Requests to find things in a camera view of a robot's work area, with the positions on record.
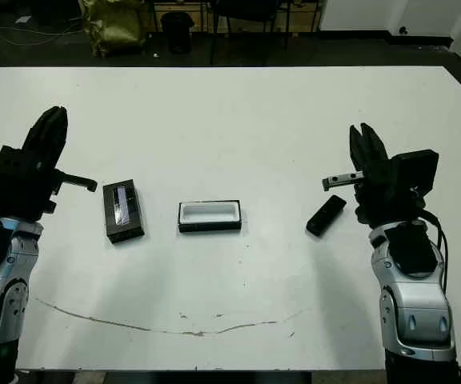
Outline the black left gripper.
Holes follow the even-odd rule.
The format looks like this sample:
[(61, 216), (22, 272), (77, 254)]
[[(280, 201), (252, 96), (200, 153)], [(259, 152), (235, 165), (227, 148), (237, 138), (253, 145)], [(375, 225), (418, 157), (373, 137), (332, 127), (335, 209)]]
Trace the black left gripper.
[(98, 183), (56, 168), (66, 144), (66, 108), (53, 106), (30, 128), (22, 150), (3, 146), (0, 150), (0, 217), (37, 221), (52, 214), (50, 198), (62, 184), (80, 186), (90, 192)]

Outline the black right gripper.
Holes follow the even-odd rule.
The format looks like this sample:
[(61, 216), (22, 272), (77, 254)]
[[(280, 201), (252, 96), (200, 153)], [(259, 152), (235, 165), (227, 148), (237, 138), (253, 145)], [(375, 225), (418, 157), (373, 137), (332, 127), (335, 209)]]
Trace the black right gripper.
[(355, 126), (351, 126), (349, 132), (350, 156), (356, 171), (324, 178), (323, 189), (352, 185), (358, 203), (357, 219), (372, 229), (417, 218), (425, 207), (424, 196), (429, 192), (429, 161), (389, 159), (383, 141), (373, 128), (366, 123), (360, 126), (362, 133)]

